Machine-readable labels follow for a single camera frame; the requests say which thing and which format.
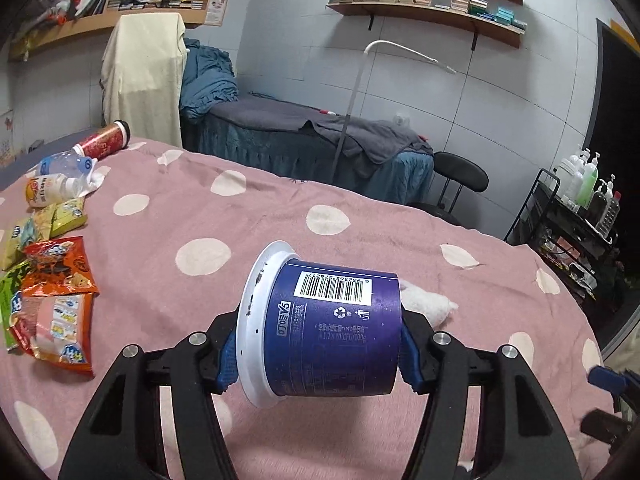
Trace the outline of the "purple yogurt cup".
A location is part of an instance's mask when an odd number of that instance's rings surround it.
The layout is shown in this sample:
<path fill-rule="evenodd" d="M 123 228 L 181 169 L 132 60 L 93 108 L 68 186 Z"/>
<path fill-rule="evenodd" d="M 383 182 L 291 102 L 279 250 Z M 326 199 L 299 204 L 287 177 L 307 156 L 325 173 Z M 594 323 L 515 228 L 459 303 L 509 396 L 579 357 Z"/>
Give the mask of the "purple yogurt cup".
<path fill-rule="evenodd" d="M 288 396 L 385 396 L 400 333 L 397 275 L 304 261 L 278 240 L 260 253 L 242 293 L 239 381 L 256 408 Z"/>

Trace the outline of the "black trolley cart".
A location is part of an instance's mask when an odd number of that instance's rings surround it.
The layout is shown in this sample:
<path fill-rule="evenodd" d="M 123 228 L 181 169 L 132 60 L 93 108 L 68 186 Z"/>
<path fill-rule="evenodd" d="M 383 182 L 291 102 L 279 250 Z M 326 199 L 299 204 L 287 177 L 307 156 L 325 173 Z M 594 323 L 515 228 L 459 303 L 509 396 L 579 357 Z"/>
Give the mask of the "black trolley cart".
<path fill-rule="evenodd" d="M 541 168 L 504 240 L 541 256 L 581 307 L 616 311 L 625 295 L 618 249 L 562 202 L 560 179 Z"/>

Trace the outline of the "clear ribbed bottle red cap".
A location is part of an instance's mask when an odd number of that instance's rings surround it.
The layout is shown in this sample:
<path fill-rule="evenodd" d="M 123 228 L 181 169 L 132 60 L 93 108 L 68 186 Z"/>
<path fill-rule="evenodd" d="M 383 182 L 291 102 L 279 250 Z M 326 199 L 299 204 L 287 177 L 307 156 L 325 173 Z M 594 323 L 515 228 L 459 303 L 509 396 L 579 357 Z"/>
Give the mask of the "clear ribbed bottle red cap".
<path fill-rule="evenodd" d="M 614 174 L 606 182 L 605 208 L 596 226 L 597 232 L 606 240 L 613 229 L 615 219 L 620 212 L 620 192 L 614 190 Z"/>

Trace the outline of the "white crumpled tissue by cup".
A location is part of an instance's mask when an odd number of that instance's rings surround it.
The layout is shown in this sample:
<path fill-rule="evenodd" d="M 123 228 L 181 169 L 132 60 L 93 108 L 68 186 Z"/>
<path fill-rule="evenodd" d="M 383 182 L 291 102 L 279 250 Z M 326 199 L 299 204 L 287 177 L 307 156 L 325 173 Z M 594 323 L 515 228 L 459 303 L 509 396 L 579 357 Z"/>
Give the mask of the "white crumpled tissue by cup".
<path fill-rule="evenodd" d="M 427 292 L 408 281 L 401 280 L 399 287 L 402 306 L 408 311 L 424 315 L 433 328 L 443 326 L 450 315 L 459 309 L 448 297 L 437 292 Z"/>

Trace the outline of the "white pump bottle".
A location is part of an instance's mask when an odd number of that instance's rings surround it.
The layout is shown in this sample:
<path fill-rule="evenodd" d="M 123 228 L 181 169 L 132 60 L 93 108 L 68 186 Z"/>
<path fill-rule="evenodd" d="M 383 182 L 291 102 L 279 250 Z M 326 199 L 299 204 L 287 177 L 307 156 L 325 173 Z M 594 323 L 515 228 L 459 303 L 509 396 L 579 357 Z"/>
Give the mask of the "white pump bottle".
<path fill-rule="evenodd" d="M 583 148 L 567 158 L 563 158 L 555 168 L 555 174 L 560 180 L 558 196 L 565 205 L 574 206 L 576 204 L 576 198 L 584 180 L 585 164 L 588 162 L 589 156 L 588 148 Z"/>

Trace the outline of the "green lotion bottle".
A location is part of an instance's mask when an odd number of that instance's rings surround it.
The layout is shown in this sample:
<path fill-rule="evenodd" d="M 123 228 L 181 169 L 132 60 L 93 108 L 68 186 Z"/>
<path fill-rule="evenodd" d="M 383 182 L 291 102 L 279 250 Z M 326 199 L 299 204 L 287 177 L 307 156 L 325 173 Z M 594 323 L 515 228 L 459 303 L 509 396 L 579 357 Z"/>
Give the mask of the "green lotion bottle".
<path fill-rule="evenodd" d="M 582 186 L 576 196 L 576 204 L 579 207 L 587 209 L 591 202 L 593 194 L 593 188 L 597 183 L 599 177 L 598 163 L 600 154 L 594 153 L 590 162 L 587 162 L 584 167 L 584 173 L 582 174 Z"/>

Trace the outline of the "pink polka dot bed cover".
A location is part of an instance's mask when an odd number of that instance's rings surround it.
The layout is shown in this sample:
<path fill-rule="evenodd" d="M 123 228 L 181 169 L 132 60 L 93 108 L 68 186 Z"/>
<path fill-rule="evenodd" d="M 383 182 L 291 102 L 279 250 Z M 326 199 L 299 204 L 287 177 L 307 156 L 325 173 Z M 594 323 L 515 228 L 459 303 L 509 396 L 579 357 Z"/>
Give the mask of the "pink polka dot bed cover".
<path fill-rule="evenodd" d="M 268 274 L 271 338 L 296 335 L 344 361 L 340 341 L 372 333 L 373 290 L 348 268 L 390 274 L 387 292 L 470 347 L 514 344 L 548 394 L 582 475 L 608 461 L 579 424 L 610 397 L 587 380 L 601 361 L 567 288 L 530 248 L 511 246 L 410 207 L 293 181 L 214 156 L 133 140 L 99 162 L 103 185 L 63 208 L 65 231 L 35 249 L 2 286 L 37 309 L 38 349 L 1 357 L 1 406 L 49 478 L 116 353 L 170 347 L 240 302 L 271 242 L 298 259 Z"/>

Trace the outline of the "black round stool chair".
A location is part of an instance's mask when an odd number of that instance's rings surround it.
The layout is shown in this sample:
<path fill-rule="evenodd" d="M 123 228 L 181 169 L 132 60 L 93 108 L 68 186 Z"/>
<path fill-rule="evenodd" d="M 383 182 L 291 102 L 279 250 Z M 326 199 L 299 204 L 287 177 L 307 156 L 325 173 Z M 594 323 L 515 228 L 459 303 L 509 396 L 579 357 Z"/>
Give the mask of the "black round stool chair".
<path fill-rule="evenodd" d="M 422 210 L 434 217 L 442 219 L 453 226 L 461 226 L 458 219 L 452 214 L 454 206 L 464 188 L 468 188 L 474 193 L 484 193 L 489 185 L 487 172 L 472 160 L 460 155 L 440 151 L 433 155 L 434 173 L 445 179 L 442 192 L 440 192 L 436 204 L 412 203 L 410 207 Z M 445 208 L 444 197 L 451 182 L 458 185 L 457 193 L 448 208 Z"/>

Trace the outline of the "white drink bottle orange label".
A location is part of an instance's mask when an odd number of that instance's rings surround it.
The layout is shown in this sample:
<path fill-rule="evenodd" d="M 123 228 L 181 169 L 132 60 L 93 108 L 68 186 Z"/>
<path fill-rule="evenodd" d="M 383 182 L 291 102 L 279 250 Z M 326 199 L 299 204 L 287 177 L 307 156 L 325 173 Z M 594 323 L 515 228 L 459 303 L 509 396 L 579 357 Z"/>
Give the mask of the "white drink bottle orange label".
<path fill-rule="evenodd" d="M 29 207 L 44 208 L 85 196 L 89 185 L 85 178 L 66 177 L 65 174 L 45 174 L 27 180 L 25 200 Z"/>

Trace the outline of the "clear plastic water bottle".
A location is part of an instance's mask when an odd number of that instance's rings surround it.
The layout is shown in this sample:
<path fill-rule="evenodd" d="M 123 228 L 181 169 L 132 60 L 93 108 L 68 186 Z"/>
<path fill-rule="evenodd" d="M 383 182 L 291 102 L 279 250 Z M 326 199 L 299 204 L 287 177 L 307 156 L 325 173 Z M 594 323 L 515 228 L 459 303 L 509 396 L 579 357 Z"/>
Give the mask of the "clear plastic water bottle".
<path fill-rule="evenodd" d="M 88 178 L 93 166 L 94 161 L 91 157 L 69 150 L 41 159 L 36 169 L 36 175 L 64 174 L 69 178 Z"/>

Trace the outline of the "grey blanket on bed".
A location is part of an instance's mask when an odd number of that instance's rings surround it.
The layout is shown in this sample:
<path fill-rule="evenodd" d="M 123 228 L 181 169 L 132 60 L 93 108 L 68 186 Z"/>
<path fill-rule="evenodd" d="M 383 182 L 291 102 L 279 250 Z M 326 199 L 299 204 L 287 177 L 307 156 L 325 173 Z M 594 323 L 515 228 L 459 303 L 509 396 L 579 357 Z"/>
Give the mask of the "grey blanket on bed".
<path fill-rule="evenodd" d="M 332 115 L 318 108 L 254 94 L 215 104 L 210 114 L 247 129 L 287 133 L 311 130 L 350 159 L 364 178 L 400 153 L 433 154 L 431 144 L 417 133 L 392 122 Z"/>

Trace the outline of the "blue massage bed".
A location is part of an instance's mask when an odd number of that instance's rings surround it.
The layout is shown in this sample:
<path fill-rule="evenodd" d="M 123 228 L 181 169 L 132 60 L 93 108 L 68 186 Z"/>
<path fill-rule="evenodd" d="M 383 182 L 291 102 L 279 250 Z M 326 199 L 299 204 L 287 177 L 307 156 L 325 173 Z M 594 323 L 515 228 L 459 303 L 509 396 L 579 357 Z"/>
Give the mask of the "blue massage bed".
<path fill-rule="evenodd" d="M 364 178 L 350 159 L 311 130 L 287 133 L 247 129 L 219 119 L 210 111 L 199 122 L 189 122 L 180 115 L 180 126 L 183 145 L 192 152 L 214 155 L 279 177 L 333 184 L 384 202 L 423 202 L 433 177 L 433 154 L 400 153 Z"/>

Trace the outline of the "pile of blue sheets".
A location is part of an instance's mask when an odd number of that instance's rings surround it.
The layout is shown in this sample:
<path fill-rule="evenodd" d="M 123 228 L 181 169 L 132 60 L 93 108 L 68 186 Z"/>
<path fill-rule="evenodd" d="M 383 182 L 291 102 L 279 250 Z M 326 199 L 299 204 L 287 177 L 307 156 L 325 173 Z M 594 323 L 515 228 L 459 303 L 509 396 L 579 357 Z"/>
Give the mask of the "pile of blue sheets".
<path fill-rule="evenodd" d="M 230 54 L 186 38 L 188 51 L 182 77 L 179 110 L 182 118 L 199 122 L 219 103 L 239 99 Z"/>

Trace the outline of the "lower wooden wall shelf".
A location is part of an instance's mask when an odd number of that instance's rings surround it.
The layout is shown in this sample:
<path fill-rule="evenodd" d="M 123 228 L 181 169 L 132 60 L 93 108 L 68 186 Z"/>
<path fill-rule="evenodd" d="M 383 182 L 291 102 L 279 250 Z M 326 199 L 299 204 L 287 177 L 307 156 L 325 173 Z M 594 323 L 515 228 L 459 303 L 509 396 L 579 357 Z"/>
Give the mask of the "lower wooden wall shelf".
<path fill-rule="evenodd" d="M 375 16 L 382 16 L 444 25 L 472 32 L 475 36 L 490 38 L 515 49 L 521 47 L 525 36 L 524 30 L 517 27 L 503 25 L 469 13 L 436 8 L 436 6 L 385 1 L 330 1 L 326 7 L 344 16 L 365 15 L 370 20 Z"/>

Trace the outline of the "wall poster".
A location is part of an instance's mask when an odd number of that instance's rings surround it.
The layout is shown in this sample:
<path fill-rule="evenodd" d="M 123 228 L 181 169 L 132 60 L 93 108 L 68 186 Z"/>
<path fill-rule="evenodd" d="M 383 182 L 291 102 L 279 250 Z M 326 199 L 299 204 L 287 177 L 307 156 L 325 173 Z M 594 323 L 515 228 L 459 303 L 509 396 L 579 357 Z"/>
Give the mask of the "wall poster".
<path fill-rule="evenodd" d="M 221 26 L 224 22 L 229 0 L 208 0 L 204 24 L 208 26 Z"/>

